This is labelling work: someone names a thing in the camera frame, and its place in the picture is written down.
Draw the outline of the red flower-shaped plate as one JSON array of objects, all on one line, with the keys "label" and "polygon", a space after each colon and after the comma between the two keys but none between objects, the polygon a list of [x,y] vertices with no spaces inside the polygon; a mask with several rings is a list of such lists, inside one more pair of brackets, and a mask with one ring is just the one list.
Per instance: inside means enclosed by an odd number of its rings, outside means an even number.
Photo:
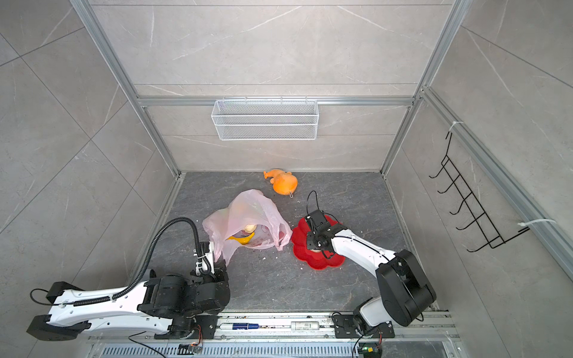
[{"label": "red flower-shaped plate", "polygon": [[292,230],[291,242],[293,244],[293,253],[295,257],[306,262],[310,268],[315,270],[324,270],[329,267],[340,267],[344,264],[344,256],[327,251],[312,251],[307,248],[307,234],[310,228],[304,218],[298,221],[298,225]]}]

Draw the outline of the beige fake bun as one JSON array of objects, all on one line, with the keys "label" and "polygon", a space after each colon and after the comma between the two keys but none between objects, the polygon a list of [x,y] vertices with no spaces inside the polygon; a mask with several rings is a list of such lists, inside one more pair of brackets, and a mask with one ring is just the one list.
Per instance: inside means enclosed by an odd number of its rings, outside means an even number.
[{"label": "beige fake bun", "polygon": [[248,236],[250,234],[253,234],[256,228],[257,225],[246,225],[246,227],[243,228],[243,232]]}]

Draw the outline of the pink plastic bag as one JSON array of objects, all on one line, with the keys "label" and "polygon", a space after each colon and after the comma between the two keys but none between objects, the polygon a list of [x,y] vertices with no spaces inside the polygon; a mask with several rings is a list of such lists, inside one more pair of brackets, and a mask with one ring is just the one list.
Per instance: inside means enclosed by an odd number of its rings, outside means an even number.
[{"label": "pink plastic bag", "polygon": [[228,237],[238,237],[244,233],[246,225],[257,225],[255,236],[271,236],[273,247],[279,251],[291,241],[292,230],[275,203],[258,189],[250,189],[240,193],[228,207],[212,213],[202,222],[215,260],[224,259],[230,263],[234,252],[240,247],[255,250],[272,248],[249,248],[248,244],[241,245],[237,241],[228,240]]}]

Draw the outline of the yellow fake banana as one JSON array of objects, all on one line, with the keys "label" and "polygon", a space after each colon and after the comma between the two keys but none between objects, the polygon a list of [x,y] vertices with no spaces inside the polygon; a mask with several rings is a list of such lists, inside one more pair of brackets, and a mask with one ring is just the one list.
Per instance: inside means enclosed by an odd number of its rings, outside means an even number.
[{"label": "yellow fake banana", "polygon": [[254,236],[255,236],[255,232],[252,232],[248,235],[241,233],[238,237],[236,237],[236,236],[228,237],[228,240],[234,240],[234,241],[237,241],[238,243],[240,243],[241,245],[247,245],[250,243],[250,241],[252,241]]}]

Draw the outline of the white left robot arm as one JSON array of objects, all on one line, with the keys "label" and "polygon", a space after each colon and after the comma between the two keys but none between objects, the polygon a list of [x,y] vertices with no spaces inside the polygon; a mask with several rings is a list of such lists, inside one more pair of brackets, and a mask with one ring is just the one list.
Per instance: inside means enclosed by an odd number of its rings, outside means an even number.
[{"label": "white left robot arm", "polygon": [[46,342],[108,331],[144,332],[157,340],[211,336],[231,291],[225,261],[215,261],[211,251],[206,258],[191,278],[150,277],[132,290],[83,291],[66,282],[54,283],[46,295],[52,305],[49,312],[35,316],[27,332]]}]

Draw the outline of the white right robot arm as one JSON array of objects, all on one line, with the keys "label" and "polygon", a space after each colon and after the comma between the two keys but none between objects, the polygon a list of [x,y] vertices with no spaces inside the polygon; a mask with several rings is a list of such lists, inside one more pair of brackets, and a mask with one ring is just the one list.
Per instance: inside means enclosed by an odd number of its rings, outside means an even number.
[{"label": "white right robot arm", "polygon": [[310,250],[350,259],[377,279],[380,296],[353,311],[353,325],[360,336],[367,337],[391,322],[407,327],[425,320],[424,312],[437,300],[437,294],[412,252],[376,246],[345,225],[329,222],[321,210],[307,214],[304,222],[310,229],[306,234]]}]

